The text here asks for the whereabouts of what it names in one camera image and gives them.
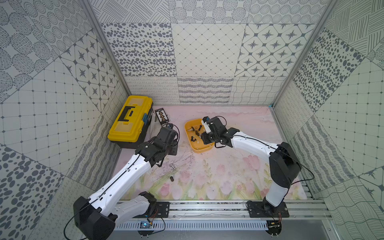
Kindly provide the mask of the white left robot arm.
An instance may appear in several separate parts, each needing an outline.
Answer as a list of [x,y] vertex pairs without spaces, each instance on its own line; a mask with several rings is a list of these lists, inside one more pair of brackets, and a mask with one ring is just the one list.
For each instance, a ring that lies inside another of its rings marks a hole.
[[86,240],[106,240],[117,225],[135,217],[153,223],[162,209],[151,193],[141,192],[122,204],[119,201],[153,166],[161,167],[166,156],[177,154],[179,139],[179,129],[165,124],[155,137],[137,147],[128,163],[103,187],[90,197],[75,201],[72,220]]

